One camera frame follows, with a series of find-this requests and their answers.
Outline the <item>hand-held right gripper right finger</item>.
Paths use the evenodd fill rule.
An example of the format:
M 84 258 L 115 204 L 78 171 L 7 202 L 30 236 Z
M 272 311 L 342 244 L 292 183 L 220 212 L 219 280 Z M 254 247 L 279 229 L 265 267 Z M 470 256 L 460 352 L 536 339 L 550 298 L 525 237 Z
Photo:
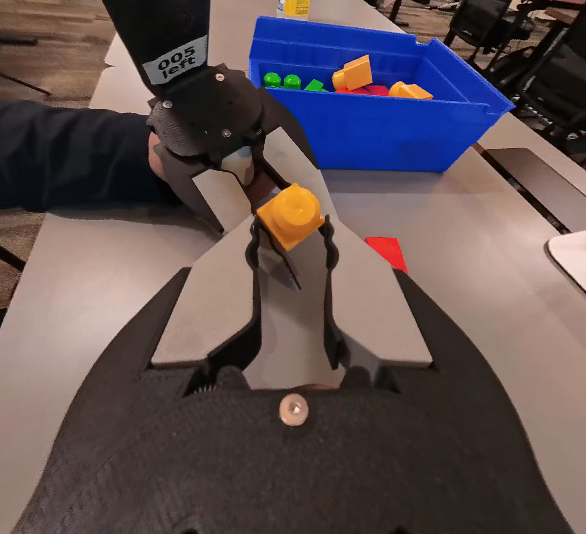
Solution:
M 335 216 L 326 248 L 324 349 L 332 370 L 360 367 L 377 384 L 394 367 L 433 360 L 392 265 Z

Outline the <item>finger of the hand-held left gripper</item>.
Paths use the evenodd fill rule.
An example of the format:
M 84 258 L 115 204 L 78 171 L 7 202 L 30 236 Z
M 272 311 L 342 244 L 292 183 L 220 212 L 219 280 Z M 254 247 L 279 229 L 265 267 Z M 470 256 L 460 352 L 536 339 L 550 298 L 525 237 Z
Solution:
M 312 192 L 319 201 L 321 214 L 333 216 L 333 201 L 322 172 L 282 127 L 266 136 L 262 157 L 284 182 L 296 183 Z
M 222 236 L 237 228 L 247 217 L 255 216 L 238 177 L 232 172 L 208 169 L 195 176 L 193 183 L 222 227 Z M 259 267 L 286 288 L 301 285 L 285 252 L 263 224 L 260 225 Z

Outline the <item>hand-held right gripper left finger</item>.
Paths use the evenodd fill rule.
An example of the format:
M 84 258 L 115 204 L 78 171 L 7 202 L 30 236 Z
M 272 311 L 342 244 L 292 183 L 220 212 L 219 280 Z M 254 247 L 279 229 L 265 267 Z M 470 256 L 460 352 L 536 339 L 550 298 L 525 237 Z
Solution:
M 260 224 L 247 217 L 189 271 L 154 351 L 154 368 L 245 370 L 260 352 Z

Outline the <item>red single-stud block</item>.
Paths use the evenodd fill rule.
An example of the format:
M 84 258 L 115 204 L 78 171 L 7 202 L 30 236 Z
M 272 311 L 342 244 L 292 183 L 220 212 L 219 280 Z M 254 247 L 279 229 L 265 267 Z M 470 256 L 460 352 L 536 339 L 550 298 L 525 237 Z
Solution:
M 388 261 L 393 268 L 408 274 L 404 255 L 395 237 L 366 237 L 366 244 Z

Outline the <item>blue plastic bin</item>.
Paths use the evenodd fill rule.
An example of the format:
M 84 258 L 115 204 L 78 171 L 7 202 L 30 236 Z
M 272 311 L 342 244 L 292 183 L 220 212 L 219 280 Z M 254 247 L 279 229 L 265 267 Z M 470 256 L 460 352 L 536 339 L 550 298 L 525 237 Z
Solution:
M 416 84 L 431 100 L 335 93 L 332 75 L 368 54 L 374 85 Z M 296 117 L 321 169 L 444 172 L 514 107 L 443 42 L 403 32 L 258 17 L 249 79 L 315 79 L 325 92 L 270 88 Z

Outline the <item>person's left forearm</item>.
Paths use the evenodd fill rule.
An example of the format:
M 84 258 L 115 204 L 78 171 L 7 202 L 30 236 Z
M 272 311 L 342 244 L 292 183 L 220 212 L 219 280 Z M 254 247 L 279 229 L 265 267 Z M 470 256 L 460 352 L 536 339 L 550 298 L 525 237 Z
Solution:
M 179 206 L 147 117 L 1 100 L 1 210 Z

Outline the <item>person's left hand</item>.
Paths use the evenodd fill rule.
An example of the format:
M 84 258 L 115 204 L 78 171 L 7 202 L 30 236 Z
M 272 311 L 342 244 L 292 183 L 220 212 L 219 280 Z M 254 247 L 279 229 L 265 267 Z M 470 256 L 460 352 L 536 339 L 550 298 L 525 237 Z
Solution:
M 244 191 L 251 206 L 256 210 L 280 193 L 281 189 L 266 172 L 256 172 Z

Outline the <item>green two-stud block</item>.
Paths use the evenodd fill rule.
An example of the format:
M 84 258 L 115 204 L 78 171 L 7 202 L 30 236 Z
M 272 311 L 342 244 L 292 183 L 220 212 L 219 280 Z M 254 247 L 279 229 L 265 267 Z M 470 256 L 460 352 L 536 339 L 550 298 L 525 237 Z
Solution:
M 295 74 L 288 74 L 284 78 L 275 72 L 267 72 L 262 77 L 265 88 L 301 90 L 301 79 Z

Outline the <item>red building block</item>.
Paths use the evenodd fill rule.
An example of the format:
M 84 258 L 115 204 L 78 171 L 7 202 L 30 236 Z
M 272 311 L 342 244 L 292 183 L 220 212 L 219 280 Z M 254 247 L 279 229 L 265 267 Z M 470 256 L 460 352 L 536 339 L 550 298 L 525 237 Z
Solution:
M 389 95 L 389 88 L 384 85 L 370 84 L 359 87 L 355 90 L 349 90 L 346 88 L 336 89 L 335 93 L 387 97 Z

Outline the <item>white document stand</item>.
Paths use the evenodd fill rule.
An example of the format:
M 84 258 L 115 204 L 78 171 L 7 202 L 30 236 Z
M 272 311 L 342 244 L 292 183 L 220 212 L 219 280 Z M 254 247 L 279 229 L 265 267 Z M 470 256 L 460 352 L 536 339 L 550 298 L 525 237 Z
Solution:
M 585 230 L 552 237 L 546 249 L 562 272 L 585 292 Z

